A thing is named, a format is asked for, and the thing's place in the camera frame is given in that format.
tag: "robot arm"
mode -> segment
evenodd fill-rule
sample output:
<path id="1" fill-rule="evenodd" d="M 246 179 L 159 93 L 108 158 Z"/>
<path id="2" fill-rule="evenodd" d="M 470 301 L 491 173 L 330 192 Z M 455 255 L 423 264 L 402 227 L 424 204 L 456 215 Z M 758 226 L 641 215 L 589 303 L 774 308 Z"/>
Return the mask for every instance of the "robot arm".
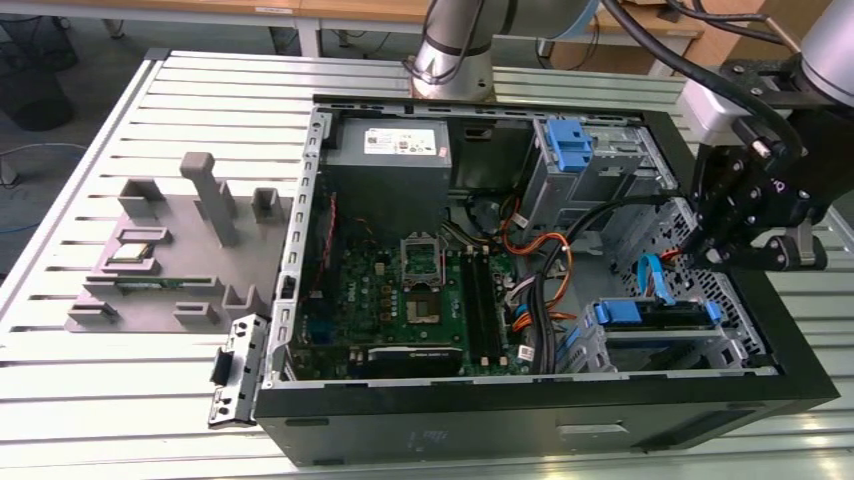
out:
<path id="1" fill-rule="evenodd" d="M 495 35 L 561 38 L 581 33 L 598 0 L 434 0 L 422 46 L 404 62 L 422 98 L 482 101 L 494 96 Z"/>
<path id="2" fill-rule="evenodd" d="M 757 17 L 794 52 L 786 62 L 739 61 L 721 75 L 673 53 L 634 21 L 618 0 L 602 0 L 650 52 L 689 78 L 679 106 L 703 143 L 691 189 L 698 226 L 682 252 L 702 268 L 821 270 L 827 256 L 813 225 L 833 201 L 854 189 L 854 0 L 835 0 L 802 48 L 762 15 L 715 16 L 681 11 L 753 32 L 727 21 Z M 494 96 L 490 46 L 497 34 L 559 38 L 579 33 L 595 0 L 434 0 L 414 61 L 412 91 L 422 98 L 483 101 Z M 765 246 L 757 238 L 770 229 Z"/>
<path id="3" fill-rule="evenodd" d="M 683 252 L 706 268 L 822 270 L 813 235 L 833 202 L 854 190 L 854 1 L 837 0 L 795 55 L 783 62 L 733 61 L 721 75 L 769 104 L 803 143 L 777 164 L 778 137 L 731 102 L 689 83 L 679 99 L 701 147 L 691 202 L 698 228 Z M 754 246 L 769 229 L 783 228 Z"/>

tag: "expansion slot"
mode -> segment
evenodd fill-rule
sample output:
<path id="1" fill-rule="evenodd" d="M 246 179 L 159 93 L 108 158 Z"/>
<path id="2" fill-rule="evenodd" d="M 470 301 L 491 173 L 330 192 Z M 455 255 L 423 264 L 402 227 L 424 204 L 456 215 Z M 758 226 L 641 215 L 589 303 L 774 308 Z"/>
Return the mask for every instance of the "expansion slot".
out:
<path id="1" fill-rule="evenodd" d="M 463 255 L 460 262 L 470 357 L 483 366 L 502 357 L 495 291 L 487 255 Z"/>

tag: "aluminum extrusion table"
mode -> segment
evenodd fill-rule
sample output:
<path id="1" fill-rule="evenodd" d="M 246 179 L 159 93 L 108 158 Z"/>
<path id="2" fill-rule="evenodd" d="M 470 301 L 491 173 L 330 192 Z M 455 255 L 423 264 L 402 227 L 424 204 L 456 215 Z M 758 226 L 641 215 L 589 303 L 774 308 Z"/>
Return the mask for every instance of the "aluminum extrusion table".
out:
<path id="1" fill-rule="evenodd" d="M 497 68 L 495 80 L 501 102 L 663 110 L 689 135 L 675 114 L 678 79 Z M 223 335 L 70 334 L 63 324 L 122 212 L 126 179 L 154 176 L 164 193 L 191 193 L 180 158 L 210 151 L 235 195 L 255 187 L 292 195 L 314 93 L 403 97 L 407 78 L 396 63 L 378 61 L 172 52 L 143 63 L 0 288 L 4 479 L 296 473 L 259 428 L 207 430 Z M 683 452 L 363 466 L 328 476 L 850 478 L 854 242 L 835 212 L 822 228 L 829 270 L 771 278 L 841 399 Z"/>

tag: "floor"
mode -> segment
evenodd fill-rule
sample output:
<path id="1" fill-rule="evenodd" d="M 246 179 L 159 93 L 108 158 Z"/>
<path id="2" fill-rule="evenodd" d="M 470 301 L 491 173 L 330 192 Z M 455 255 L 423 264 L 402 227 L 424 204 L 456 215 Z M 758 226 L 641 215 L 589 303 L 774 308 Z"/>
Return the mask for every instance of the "floor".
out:
<path id="1" fill-rule="evenodd" d="M 80 63 L 59 73 L 59 79 L 75 109 L 75 120 L 43 133 L 20 130 L 0 115 L 0 152 L 31 143 L 63 142 L 88 145 L 112 105 L 134 76 L 150 48 L 167 47 L 230 53 L 272 54 L 271 32 L 263 27 L 196 25 L 163 22 L 126 22 L 126 36 L 112 40 L 95 19 L 71 19 L 71 38 Z M 275 32 L 280 50 L 299 55 L 295 32 Z M 410 34 L 368 32 L 350 39 L 348 48 L 339 47 L 334 32 L 324 34 L 327 56 L 378 60 L 402 60 L 418 50 L 419 37 Z M 501 40 L 495 44 L 495 63 L 514 67 L 541 68 L 534 42 Z M 4 161 L 20 174 L 13 189 L 0 188 L 0 232 L 39 222 L 66 183 L 82 152 L 68 147 L 29 149 L 9 155 Z M 0 233 L 0 281 L 29 241 L 33 230 Z"/>

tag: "expansion slot bracket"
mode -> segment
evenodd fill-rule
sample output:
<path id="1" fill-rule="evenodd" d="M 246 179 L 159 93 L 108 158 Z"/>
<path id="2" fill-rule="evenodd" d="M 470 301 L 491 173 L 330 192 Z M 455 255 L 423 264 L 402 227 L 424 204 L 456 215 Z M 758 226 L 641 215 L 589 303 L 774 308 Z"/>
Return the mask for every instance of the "expansion slot bracket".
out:
<path id="1" fill-rule="evenodd" d="M 260 380 L 270 319 L 247 315 L 231 324 L 228 341 L 216 352 L 211 381 L 216 384 L 208 427 L 250 427 Z"/>

